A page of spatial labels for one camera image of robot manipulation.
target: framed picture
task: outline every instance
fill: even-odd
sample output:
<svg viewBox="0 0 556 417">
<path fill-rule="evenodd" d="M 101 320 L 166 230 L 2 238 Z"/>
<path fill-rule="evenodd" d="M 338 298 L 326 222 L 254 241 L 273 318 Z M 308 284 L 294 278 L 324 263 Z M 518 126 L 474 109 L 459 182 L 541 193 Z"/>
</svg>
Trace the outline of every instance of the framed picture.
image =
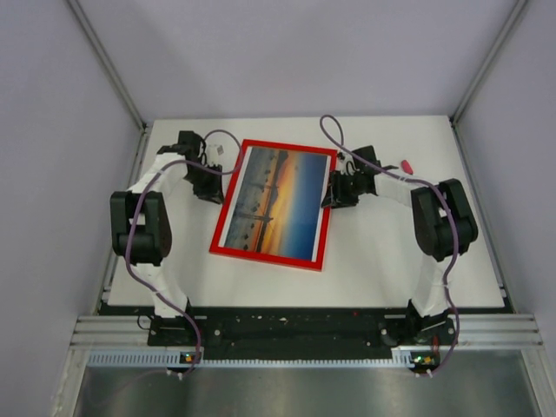
<svg viewBox="0 0 556 417">
<path fill-rule="evenodd" d="M 210 245 L 213 254 L 322 270 L 336 151 L 244 140 Z"/>
</svg>

